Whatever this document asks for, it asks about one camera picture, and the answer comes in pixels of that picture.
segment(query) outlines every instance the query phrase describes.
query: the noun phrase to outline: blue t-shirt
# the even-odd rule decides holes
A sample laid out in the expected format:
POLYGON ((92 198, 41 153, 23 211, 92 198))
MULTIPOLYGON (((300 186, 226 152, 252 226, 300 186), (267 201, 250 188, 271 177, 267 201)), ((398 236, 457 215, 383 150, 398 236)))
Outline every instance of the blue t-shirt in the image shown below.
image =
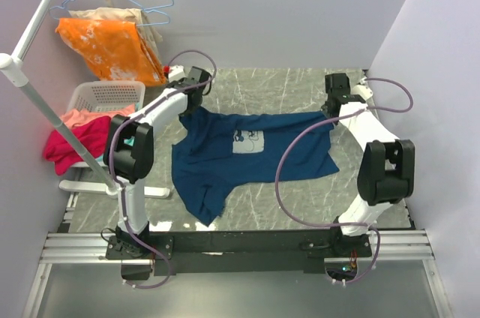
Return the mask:
MULTIPOLYGON (((187 136, 172 147, 172 180, 185 207, 208 226, 221 214, 234 187, 274 182, 287 146, 324 119, 321 112, 224 115, 202 107, 181 117, 187 136)), ((338 172, 329 155, 332 128, 332 124, 319 127, 298 142, 283 165, 281 181, 338 172)))

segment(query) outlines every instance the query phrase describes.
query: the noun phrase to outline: marble table top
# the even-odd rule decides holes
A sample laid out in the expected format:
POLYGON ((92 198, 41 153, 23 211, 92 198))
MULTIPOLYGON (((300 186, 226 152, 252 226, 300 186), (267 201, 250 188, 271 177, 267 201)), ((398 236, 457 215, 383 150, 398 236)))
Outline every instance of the marble table top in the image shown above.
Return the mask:
MULTIPOLYGON (((354 86, 361 70, 324 69, 220 69, 211 94, 203 106, 214 113, 276 114, 319 110, 326 100, 324 76, 346 72, 354 86)), ((147 89, 145 104, 159 95, 158 88, 147 89)), ((186 130, 172 122, 155 141, 155 162, 146 178, 154 187, 174 188, 171 177, 171 145, 185 137, 186 130)), ((287 208, 297 217, 313 223, 330 223, 343 213, 357 194, 356 177, 362 150, 351 133, 339 124, 331 131, 330 155, 340 172, 305 181, 282 182, 280 192, 287 208)), ((82 180, 97 182, 89 169, 82 180)), ((146 199, 151 230, 290 230, 305 226, 292 221, 278 207, 273 183, 236 187, 226 199, 221 217, 203 226, 188 213, 174 190, 169 199, 146 199)), ((115 228, 119 208, 115 199, 81 193, 78 196, 71 233, 98 233, 115 228)), ((392 206, 378 220, 380 228, 410 228, 405 202, 392 206)))

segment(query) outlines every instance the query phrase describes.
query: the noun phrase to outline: gray wall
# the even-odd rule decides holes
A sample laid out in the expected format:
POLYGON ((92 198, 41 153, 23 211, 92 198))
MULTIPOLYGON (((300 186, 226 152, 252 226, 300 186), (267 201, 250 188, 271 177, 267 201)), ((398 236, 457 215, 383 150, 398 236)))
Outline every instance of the gray wall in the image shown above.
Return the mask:
POLYGON ((160 48, 165 61, 201 49, 225 68, 369 68, 404 1, 175 0, 160 48))
MULTIPOLYGON (((480 0, 406 0, 369 72, 404 83, 415 98, 405 115, 382 121, 417 148, 409 200, 425 227, 456 317, 479 316, 480 0)), ((405 104, 375 85, 379 104, 405 104)))
MULTIPOLYGON (((11 53, 40 0, 0 0, 0 52, 11 53)), ((84 64, 68 52, 46 19, 26 60, 25 72, 63 113, 84 64)), ((32 104, 0 74, 0 316, 19 317, 49 230, 62 219, 67 196, 53 166, 41 159, 52 130, 32 104)))

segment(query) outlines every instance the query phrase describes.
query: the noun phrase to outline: hanging clothes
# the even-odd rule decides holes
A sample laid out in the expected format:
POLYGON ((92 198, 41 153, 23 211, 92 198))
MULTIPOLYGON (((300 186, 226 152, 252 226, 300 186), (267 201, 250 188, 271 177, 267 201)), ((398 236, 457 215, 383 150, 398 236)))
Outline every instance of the hanging clothes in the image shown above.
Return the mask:
POLYGON ((117 114, 126 117, 132 113, 135 113, 135 104, 126 106, 124 109, 111 110, 109 112, 89 112, 87 109, 72 109, 66 112, 64 115, 61 115, 60 119, 65 123, 68 128, 72 129, 80 127, 82 125, 86 125, 87 123, 99 117, 108 116, 110 118, 113 118, 117 114))
POLYGON ((160 60, 157 44, 162 41, 162 36, 153 25, 143 25, 150 24, 150 20, 141 9, 100 7, 91 10, 69 10, 68 13, 72 18, 80 18, 81 20, 124 20, 135 23, 140 37, 160 60))
POLYGON ((146 86, 167 82, 133 22, 61 18, 55 31, 100 80, 137 80, 146 86))
MULTIPOLYGON (((110 121, 111 118, 109 116, 104 116, 72 130, 75 137, 78 138, 94 158, 98 158, 104 153, 110 121)), ((70 143, 56 130, 49 135, 42 156, 47 161, 55 163, 55 173, 59 176, 65 174, 72 164, 83 161, 71 147, 70 143)))
MULTIPOLYGON (((172 147, 172 180, 186 209, 208 226, 236 186, 274 182, 287 146, 305 128, 325 120, 321 112, 224 115, 203 107, 180 118, 187 136, 172 147)), ((315 179, 338 172, 330 158, 327 124, 291 151, 280 180, 315 179)))

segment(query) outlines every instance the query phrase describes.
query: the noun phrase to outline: white plastic basket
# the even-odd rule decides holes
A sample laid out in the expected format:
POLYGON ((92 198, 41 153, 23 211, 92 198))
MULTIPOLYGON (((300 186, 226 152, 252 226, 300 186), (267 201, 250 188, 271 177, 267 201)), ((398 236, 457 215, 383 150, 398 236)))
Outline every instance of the white plastic basket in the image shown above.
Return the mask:
POLYGON ((67 110, 109 112, 131 104, 143 106, 145 85, 142 82, 113 80, 80 84, 73 92, 67 110))

